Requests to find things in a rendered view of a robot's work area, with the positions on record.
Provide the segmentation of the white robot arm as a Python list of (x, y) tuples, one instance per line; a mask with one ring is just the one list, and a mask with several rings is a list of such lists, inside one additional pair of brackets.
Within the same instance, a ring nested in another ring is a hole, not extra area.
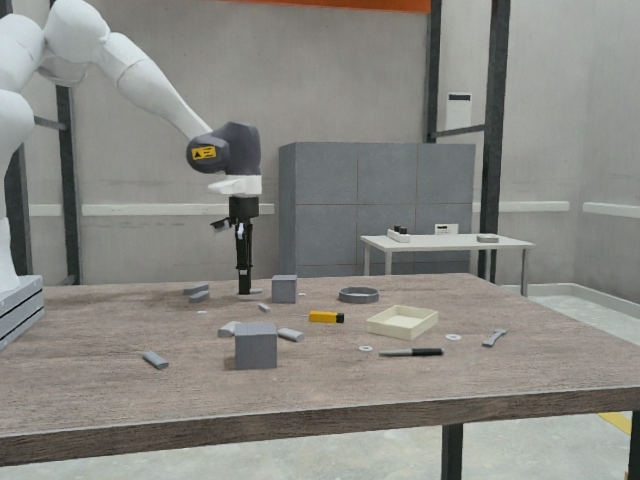
[(20, 93), (35, 71), (50, 82), (72, 87), (87, 76), (92, 62), (98, 63), (127, 100), (171, 123), (189, 141), (186, 159), (194, 170), (226, 174), (208, 185), (208, 193), (241, 198), (261, 194), (258, 129), (228, 121), (212, 131), (154, 62), (125, 36), (110, 33), (103, 21), (82, 0), (57, 0), (42, 31), (22, 15), (0, 20), (0, 293), (21, 285), (10, 255), (4, 176), (12, 154), (34, 127), (33, 111)]

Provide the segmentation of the grey round shallow dish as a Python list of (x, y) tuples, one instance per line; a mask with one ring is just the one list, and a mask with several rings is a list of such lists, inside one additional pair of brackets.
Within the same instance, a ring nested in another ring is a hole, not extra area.
[(339, 289), (339, 299), (346, 303), (369, 304), (379, 301), (379, 293), (379, 290), (370, 287), (345, 287)]

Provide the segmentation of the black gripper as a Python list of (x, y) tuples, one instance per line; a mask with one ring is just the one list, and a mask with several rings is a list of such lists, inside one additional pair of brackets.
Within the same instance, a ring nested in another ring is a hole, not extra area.
[[(229, 216), (238, 218), (235, 225), (239, 295), (250, 295), (252, 230), (250, 218), (259, 216), (259, 197), (228, 197)], [(251, 234), (250, 234), (251, 232)], [(247, 240), (247, 241), (246, 241)], [(251, 240), (251, 241), (250, 241)], [(248, 260), (247, 260), (248, 259)]]

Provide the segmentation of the cream open shallow tray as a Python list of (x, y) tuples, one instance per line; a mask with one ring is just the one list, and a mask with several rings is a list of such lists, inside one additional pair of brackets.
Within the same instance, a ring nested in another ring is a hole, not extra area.
[(367, 319), (366, 332), (411, 341), (436, 323), (438, 311), (395, 305)]

